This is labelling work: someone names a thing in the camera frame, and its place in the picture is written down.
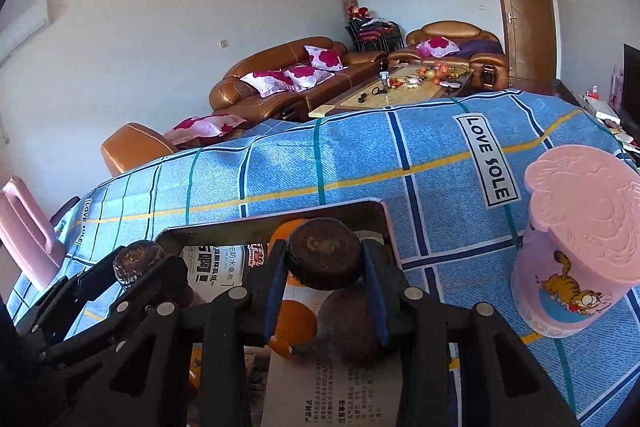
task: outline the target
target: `pink chair backrest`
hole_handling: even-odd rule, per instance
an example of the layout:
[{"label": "pink chair backrest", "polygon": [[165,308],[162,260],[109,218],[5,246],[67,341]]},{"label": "pink chair backrest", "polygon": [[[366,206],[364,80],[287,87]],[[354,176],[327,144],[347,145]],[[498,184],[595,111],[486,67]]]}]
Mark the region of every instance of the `pink chair backrest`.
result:
[{"label": "pink chair backrest", "polygon": [[0,192],[0,239],[39,291],[53,280],[66,254],[49,219],[17,176]]}]

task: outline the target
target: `brown leather sofa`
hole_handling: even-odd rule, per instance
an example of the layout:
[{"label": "brown leather sofa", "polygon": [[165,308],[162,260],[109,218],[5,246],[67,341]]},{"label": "brown leather sofa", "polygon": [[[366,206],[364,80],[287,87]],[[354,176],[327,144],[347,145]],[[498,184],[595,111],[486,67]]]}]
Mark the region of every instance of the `brown leather sofa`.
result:
[{"label": "brown leather sofa", "polygon": [[423,57],[415,48],[420,42],[428,41],[432,37],[443,36],[454,41],[456,44],[471,39],[489,39],[500,42],[500,39],[491,32],[482,30],[478,26],[461,21],[438,21],[432,22],[412,31],[406,36],[406,43],[409,47],[393,51],[389,54],[389,67],[395,67],[401,63],[422,64],[433,66],[436,62],[446,62],[451,66],[467,66],[475,73],[472,79],[472,86],[482,88],[482,72],[484,65],[494,68],[495,82],[493,90],[498,91],[509,87],[509,61],[505,54],[480,53],[471,58],[455,57],[447,55],[442,58]]},{"label": "brown leather sofa", "polygon": [[[336,71],[332,78],[303,92],[279,92],[266,98],[261,98],[254,87],[240,80],[247,73],[254,71],[281,70],[294,64],[309,64],[305,45],[335,49],[340,54],[342,64],[347,68]],[[375,76],[380,72],[385,59],[384,52],[348,53],[341,42],[332,41],[327,37],[308,37],[286,42],[238,62],[211,90],[209,103],[214,114],[232,113],[251,124],[260,123],[268,118],[305,119],[309,111]]]}]

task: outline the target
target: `newspaper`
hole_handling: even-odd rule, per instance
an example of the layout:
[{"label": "newspaper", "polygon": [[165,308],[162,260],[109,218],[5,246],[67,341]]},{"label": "newspaper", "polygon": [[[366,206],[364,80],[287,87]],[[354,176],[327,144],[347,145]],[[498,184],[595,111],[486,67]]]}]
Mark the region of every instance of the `newspaper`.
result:
[{"label": "newspaper", "polygon": [[[329,293],[287,285],[284,298],[298,300],[317,314]],[[262,427],[395,427],[401,391],[398,354],[369,369],[356,369],[272,353]]]},{"label": "newspaper", "polygon": [[237,247],[184,247],[180,256],[187,263],[189,286],[211,302],[233,286],[239,286],[249,268],[266,259],[267,245]]}]

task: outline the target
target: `coffee table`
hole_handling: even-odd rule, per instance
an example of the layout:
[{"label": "coffee table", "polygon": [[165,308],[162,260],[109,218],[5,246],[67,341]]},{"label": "coffee table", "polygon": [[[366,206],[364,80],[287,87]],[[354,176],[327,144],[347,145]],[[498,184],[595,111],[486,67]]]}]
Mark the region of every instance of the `coffee table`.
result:
[{"label": "coffee table", "polygon": [[[390,71],[391,76],[408,76],[415,73],[420,66],[400,66]],[[457,89],[450,87],[435,86],[432,82],[425,80],[418,84],[417,87],[402,86],[396,89],[388,89],[386,94],[373,94],[372,90],[375,87],[382,88],[382,82],[380,76],[376,75],[369,80],[352,87],[350,90],[342,93],[329,100],[326,104],[315,108],[309,112],[310,118],[322,118],[324,116],[331,116],[332,114],[339,114],[343,112],[364,110],[364,109],[376,109],[380,107],[404,105],[407,103],[425,102],[426,100],[433,100],[435,98],[454,98],[457,96],[465,96],[469,91],[469,80],[473,76],[474,71],[460,76],[457,80],[462,84]],[[358,98],[362,93],[367,93],[364,102],[359,102]]]}]

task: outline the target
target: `round brown object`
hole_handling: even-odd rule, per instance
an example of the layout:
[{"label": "round brown object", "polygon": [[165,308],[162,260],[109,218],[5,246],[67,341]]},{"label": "round brown object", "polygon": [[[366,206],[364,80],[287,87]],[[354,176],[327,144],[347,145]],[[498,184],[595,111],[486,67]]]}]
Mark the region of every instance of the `round brown object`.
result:
[{"label": "round brown object", "polygon": [[387,353],[383,349],[361,283],[331,293],[318,312],[318,334],[293,344],[291,354],[355,367],[369,367]]},{"label": "round brown object", "polygon": [[290,272],[309,288],[337,290],[362,274],[358,237],[333,217],[316,217],[297,227],[287,241]]},{"label": "round brown object", "polygon": [[129,289],[150,268],[165,256],[164,250],[155,241],[136,241],[120,250],[113,270],[124,289]]}]

